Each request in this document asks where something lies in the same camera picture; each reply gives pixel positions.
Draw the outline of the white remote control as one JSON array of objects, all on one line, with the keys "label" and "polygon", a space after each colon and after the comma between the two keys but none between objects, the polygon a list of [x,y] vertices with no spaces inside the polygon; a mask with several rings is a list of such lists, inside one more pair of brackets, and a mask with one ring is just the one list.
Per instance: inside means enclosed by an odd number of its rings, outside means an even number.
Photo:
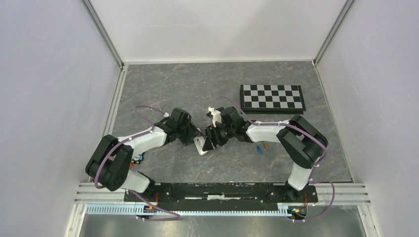
[{"label": "white remote control", "polygon": [[197,136],[193,139],[195,147],[197,148],[197,151],[199,155],[205,155],[208,151],[204,151],[204,144],[205,144],[205,138],[203,136]]}]

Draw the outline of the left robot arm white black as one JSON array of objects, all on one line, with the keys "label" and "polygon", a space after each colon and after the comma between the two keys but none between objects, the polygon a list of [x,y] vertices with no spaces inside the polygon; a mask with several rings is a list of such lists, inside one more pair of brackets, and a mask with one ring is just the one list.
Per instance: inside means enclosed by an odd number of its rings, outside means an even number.
[{"label": "left robot arm white black", "polygon": [[198,151],[202,151],[205,140],[203,133],[193,124],[191,115],[181,108],[174,108],[170,114],[164,113],[162,120],[138,133],[123,137],[103,136],[85,172],[98,189],[135,191],[143,201],[150,201],[155,196],[153,181],[145,174],[131,170],[130,164],[139,155],[175,140],[184,146],[194,144]]}]

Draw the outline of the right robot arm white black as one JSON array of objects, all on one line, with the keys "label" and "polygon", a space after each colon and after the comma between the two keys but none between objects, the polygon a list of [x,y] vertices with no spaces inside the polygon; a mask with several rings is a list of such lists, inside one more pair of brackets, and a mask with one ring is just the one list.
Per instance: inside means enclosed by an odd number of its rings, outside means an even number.
[{"label": "right robot arm white black", "polygon": [[314,167],[328,154],[327,139],[305,118],[296,115],[279,122],[247,120],[235,107],[209,107],[207,115],[212,124],[205,128],[204,137],[194,139],[200,154],[215,150],[232,138],[245,143],[279,143],[293,161],[286,197],[299,201],[305,196]]}]

